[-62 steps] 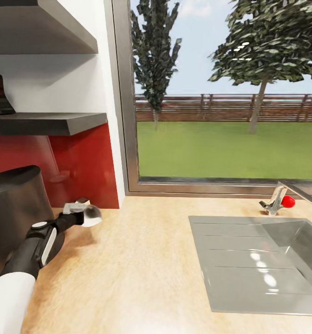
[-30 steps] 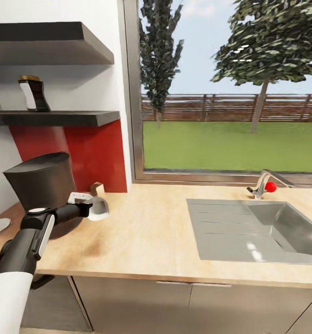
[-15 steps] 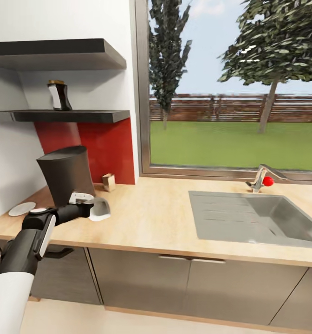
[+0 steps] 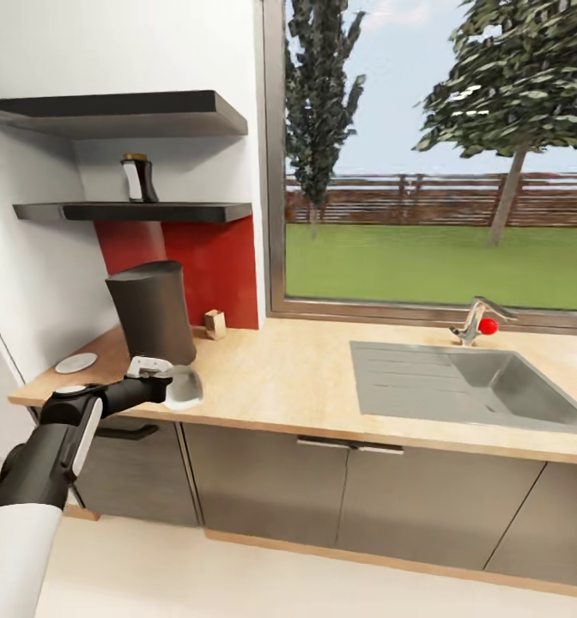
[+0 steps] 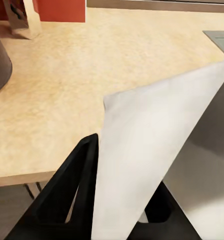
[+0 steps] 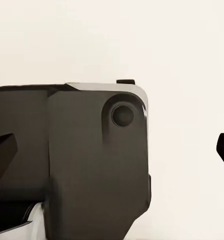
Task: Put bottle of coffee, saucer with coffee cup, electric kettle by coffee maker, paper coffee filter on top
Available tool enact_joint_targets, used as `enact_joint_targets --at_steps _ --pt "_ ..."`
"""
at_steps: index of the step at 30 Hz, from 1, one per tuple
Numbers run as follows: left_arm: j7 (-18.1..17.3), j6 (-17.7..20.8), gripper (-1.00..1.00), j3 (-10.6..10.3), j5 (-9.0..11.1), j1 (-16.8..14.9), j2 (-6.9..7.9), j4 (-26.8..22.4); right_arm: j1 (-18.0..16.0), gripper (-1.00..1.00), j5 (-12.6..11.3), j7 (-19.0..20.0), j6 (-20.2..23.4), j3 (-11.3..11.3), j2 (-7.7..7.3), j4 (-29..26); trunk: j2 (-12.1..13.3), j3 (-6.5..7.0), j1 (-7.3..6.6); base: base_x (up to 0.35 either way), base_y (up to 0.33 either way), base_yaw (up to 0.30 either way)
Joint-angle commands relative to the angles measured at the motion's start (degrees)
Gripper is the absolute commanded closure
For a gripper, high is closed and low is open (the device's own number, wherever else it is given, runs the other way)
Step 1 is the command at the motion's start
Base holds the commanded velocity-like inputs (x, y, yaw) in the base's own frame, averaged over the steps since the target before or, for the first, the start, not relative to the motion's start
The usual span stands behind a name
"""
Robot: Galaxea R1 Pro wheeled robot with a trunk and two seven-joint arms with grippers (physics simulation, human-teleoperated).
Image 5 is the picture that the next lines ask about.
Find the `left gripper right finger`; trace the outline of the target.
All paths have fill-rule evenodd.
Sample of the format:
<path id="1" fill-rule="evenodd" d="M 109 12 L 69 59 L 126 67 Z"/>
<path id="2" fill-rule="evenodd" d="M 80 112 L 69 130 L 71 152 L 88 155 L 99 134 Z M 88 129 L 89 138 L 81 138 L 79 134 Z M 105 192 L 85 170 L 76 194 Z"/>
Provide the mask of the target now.
<path id="1" fill-rule="evenodd" d="M 148 223 L 138 221 L 127 240 L 202 240 L 163 181 L 145 213 Z"/>

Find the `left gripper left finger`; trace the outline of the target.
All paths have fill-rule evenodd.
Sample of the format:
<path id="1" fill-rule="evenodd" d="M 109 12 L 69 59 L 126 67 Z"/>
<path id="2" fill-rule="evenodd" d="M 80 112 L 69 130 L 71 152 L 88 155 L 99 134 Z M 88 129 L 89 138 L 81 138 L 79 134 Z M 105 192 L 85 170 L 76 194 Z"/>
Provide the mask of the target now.
<path id="1" fill-rule="evenodd" d="M 97 133 L 80 140 L 5 240 L 91 240 L 99 149 Z"/>

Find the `paper coffee filter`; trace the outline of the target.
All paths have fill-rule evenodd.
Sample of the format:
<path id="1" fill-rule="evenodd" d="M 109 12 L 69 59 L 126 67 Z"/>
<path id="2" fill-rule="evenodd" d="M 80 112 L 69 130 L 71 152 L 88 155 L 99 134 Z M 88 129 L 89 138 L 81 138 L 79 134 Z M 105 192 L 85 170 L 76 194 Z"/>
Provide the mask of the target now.
<path id="1" fill-rule="evenodd" d="M 224 240 L 224 61 L 103 96 L 91 240 L 127 240 L 163 181 Z"/>

